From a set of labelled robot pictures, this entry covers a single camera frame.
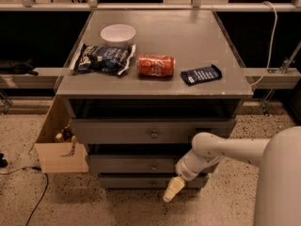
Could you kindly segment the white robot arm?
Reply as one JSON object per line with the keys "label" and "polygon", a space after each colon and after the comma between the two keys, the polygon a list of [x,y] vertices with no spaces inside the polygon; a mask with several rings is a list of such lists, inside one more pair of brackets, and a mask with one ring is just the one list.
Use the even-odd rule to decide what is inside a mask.
{"label": "white robot arm", "polygon": [[254,226],[301,226],[301,127],[285,129],[271,138],[222,138],[198,133],[192,149],[176,164],[176,176],[163,199],[170,202],[203,170],[222,158],[259,169]]}

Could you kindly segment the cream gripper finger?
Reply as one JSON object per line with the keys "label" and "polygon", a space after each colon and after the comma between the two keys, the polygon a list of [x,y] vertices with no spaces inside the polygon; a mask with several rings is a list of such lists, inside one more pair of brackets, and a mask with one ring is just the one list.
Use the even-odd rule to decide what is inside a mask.
{"label": "cream gripper finger", "polygon": [[165,191],[163,200],[165,202],[171,202],[172,199],[184,188],[185,181],[180,176],[173,177]]}

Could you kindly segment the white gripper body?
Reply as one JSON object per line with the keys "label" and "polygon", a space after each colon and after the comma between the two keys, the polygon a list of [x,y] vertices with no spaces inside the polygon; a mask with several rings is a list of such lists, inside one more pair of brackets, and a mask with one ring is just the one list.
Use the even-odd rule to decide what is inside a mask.
{"label": "white gripper body", "polygon": [[204,169],[206,159],[196,154],[185,154],[176,164],[175,170],[184,181],[193,181]]}

